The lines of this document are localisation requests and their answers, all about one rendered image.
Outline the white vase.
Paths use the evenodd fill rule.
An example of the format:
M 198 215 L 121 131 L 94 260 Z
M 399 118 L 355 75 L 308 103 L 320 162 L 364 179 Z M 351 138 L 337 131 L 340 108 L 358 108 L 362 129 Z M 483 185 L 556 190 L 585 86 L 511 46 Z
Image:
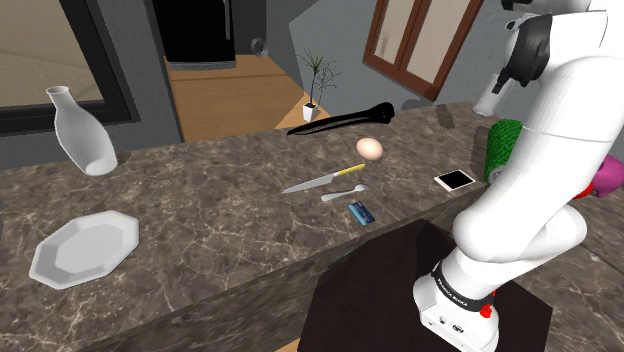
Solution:
M 113 171 L 118 161 L 103 125 L 77 104 L 67 86 L 47 88 L 46 93 L 56 108 L 57 140 L 72 162 L 89 176 Z

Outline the white spoon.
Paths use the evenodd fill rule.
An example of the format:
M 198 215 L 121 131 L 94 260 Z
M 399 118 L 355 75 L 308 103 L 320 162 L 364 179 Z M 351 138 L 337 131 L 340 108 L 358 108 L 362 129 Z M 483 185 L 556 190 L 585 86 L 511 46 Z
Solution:
M 353 193 L 357 193 L 357 192 L 362 192 L 362 191 L 366 191 L 366 190 L 371 190 L 371 187 L 366 185 L 366 184 L 362 184 L 359 183 L 357 185 L 354 186 L 353 189 L 348 190 L 348 191 L 342 191 L 342 192 L 333 192 L 333 193 L 327 193 L 321 196 L 321 200 L 324 202 L 342 197 L 342 196 L 346 196 L 346 195 L 350 195 Z

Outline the yellow handled knife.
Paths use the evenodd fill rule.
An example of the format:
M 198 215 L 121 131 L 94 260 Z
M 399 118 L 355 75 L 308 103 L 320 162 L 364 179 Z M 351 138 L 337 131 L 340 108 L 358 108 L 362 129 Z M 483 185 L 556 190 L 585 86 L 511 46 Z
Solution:
M 285 190 L 282 191 L 282 194 L 293 193 L 293 192 L 298 192 L 298 191 L 303 191 L 303 190 L 323 186 L 323 185 L 331 183 L 333 179 L 338 176 L 343 176 L 343 175 L 346 175 L 355 171 L 360 171 L 364 169 L 365 167 L 366 167 L 366 164 L 361 163 L 361 164 L 351 166 L 349 168 L 346 168 L 340 171 L 336 171 L 336 172 L 333 172 L 333 173 L 330 173 L 330 174 L 327 174 L 327 175 L 324 175 L 315 179 L 311 179 L 303 183 L 297 184 L 295 186 L 286 188 Z

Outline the blue card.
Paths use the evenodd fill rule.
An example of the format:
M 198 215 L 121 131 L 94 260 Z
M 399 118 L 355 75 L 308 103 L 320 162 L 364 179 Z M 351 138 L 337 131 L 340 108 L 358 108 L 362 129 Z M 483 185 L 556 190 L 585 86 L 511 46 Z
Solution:
M 366 226 L 375 221 L 375 218 L 360 201 L 349 204 L 348 209 L 362 226 Z

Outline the white bottle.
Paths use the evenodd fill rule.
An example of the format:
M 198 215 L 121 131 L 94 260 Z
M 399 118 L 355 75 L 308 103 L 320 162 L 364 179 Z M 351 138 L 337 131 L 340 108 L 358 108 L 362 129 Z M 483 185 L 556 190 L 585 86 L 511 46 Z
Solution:
M 506 97 L 510 89 L 515 84 L 515 81 L 510 79 L 502 86 L 501 90 L 498 93 L 493 93 L 492 90 L 495 88 L 497 80 L 498 80 L 498 75 L 493 74 L 483 94 L 474 104 L 473 112 L 476 113 L 477 115 L 480 115 L 483 117 L 493 116 L 497 106 Z

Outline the black tongs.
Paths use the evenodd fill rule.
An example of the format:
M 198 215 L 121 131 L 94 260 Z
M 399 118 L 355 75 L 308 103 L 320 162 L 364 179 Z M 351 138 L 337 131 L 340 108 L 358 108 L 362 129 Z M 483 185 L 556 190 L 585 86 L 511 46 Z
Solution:
M 309 135 L 362 123 L 389 124 L 394 116 L 395 109 L 393 105 L 390 102 L 383 102 L 367 110 L 313 121 L 305 125 L 292 128 L 287 132 L 287 134 Z

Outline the pink and red toy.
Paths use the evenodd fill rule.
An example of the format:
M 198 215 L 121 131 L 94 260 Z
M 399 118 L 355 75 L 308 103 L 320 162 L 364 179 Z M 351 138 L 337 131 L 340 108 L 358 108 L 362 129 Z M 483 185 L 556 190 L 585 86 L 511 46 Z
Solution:
M 577 196 L 579 199 L 593 193 L 603 198 L 624 184 L 624 163 L 617 157 L 608 154 L 601 163 L 590 185 Z

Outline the white phone with black screen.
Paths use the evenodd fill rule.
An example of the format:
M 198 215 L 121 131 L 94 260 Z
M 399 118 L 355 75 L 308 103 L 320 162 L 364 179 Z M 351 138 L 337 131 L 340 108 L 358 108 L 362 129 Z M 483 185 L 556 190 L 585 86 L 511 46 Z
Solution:
M 461 169 L 435 176 L 434 181 L 448 192 L 475 183 L 475 180 Z

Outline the black framed window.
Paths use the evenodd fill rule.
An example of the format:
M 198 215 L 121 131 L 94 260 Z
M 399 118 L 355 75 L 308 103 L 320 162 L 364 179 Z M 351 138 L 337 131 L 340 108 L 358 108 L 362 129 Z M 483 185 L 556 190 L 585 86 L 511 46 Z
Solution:
M 0 136 L 52 131 L 53 86 L 104 125 L 138 119 L 96 0 L 0 0 Z

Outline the green textured roll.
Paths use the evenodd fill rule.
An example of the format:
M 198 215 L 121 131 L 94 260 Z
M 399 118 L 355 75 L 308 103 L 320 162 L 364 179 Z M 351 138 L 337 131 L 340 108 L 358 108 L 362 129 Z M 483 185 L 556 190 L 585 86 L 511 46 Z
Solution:
M 495 174 L 508 162 L 522 129 L 520 121 L 511 119 L 503 119 L 492 125 L 486 145 L 485 181 L 492 183 Z

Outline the white octagonal plate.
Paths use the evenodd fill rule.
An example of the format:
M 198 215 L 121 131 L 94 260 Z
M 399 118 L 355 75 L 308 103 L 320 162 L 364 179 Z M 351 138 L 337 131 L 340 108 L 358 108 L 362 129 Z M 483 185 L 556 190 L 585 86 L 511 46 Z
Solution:
M 139 221 L 108 210 L 74 218 L 36 247 L 29 277 L 63 290 L 110 274 L 139 244 Z

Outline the brown framed window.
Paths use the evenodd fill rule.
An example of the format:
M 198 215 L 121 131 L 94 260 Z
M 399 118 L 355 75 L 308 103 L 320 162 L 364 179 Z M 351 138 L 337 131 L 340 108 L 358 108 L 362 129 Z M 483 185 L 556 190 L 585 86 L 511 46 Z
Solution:
M 377 0 L 363 63 L 437 99 L 484 0 Z

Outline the potted plant in white pot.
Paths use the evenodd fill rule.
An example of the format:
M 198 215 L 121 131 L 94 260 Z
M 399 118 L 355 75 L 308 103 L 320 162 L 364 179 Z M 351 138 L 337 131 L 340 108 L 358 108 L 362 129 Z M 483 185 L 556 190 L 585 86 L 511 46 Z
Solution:
M 304 64 L 312 70 L 312 79 L 308 91 L 309 100 L 303 105 L 303 120 L 312 122 L 319 113 L 319 106 L 323 93 L 328 88 L 335 88 L 333 80 L 339 76 L 337 60 L 325 54 L 314 53 L 309 48 L 303 49 L 302 55 L 297 55 Z

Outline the beige egg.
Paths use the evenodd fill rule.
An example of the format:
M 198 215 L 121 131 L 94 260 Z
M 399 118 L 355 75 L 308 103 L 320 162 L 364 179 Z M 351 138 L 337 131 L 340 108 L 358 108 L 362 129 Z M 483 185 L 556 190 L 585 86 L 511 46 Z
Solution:
M 356 143 L 356 150 L 366 160 L 378 160 L 384 152 L 382 144 L 374 138 L 359 139 Z

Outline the black refrigerator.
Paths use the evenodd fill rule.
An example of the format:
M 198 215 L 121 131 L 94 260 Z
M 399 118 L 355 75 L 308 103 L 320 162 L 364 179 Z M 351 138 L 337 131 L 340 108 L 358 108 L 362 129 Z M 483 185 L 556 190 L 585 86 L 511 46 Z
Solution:
M 231 0 L 152 0 L 170 70 L 236 67 Z

